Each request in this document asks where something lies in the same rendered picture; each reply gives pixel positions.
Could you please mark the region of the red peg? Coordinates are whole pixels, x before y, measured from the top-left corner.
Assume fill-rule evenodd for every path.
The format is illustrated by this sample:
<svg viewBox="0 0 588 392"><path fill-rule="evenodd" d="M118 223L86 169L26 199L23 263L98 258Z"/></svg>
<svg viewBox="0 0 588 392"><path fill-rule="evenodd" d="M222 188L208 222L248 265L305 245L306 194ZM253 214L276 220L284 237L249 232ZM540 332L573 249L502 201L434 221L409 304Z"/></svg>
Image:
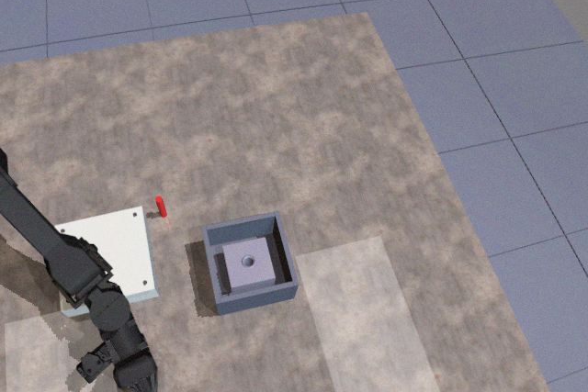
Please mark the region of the red peg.
<svg viewBox="0 0 588 392"><path fill-rule="evenodd" d="M158 196L158 197L155 198L155 202L156 202L156 205L157 205L157 207L159 209L159 212L160 212L161 217L162 218L165 218L167 216L167 214L166 214L166 210L165 210L165 207L164 207L163 199L160 196Z"/></svg>

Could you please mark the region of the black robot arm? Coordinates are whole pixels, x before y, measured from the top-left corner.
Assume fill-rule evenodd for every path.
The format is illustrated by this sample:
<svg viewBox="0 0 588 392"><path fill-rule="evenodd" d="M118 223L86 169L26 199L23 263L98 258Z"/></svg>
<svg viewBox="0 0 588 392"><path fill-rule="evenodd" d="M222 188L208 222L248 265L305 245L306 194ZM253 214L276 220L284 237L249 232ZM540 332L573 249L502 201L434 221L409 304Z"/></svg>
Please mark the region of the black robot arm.
<svg viewBox="0 0 588 392"><path fill-rule="evenodd" d="M43 256L53 284L74 309L85 303L99 330L113 331L127 323L130 303L120 287L108 281L113 268L94 244L53 227L8 175L7 155L1 149L0 214ZM115 366L121 361L110 339L104 341L76 366L89 384L112 362Z"/></svg>

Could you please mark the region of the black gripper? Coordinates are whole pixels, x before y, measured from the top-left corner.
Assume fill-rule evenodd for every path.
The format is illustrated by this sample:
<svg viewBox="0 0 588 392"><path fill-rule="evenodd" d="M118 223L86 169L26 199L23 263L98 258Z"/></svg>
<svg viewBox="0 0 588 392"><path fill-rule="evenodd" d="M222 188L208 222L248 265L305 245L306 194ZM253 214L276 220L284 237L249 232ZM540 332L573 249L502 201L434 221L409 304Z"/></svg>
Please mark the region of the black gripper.
<svg viewBox="0 0 588 392"><path fill-rule="evenodd" d="M103 341L110 339L121 360L117 361L113 371L118 388L134 392L158 392L157 366L131 312L129 320L122 327L113 331L99 330L99 333Z"/></svg>

